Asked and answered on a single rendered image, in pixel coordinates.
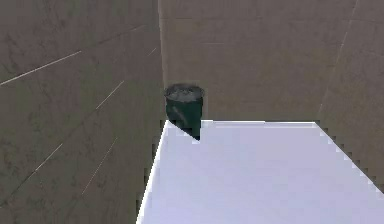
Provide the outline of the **dark green trash can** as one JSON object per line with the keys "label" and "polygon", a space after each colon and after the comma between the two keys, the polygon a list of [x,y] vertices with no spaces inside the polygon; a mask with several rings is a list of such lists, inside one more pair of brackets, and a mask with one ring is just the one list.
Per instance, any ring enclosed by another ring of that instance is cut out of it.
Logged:
{"label": "dark green trash can", "polygon": [[194,84],[176,83],[164,91],[168,120],[183,132],[199,141],[204,105],[204,90]]}

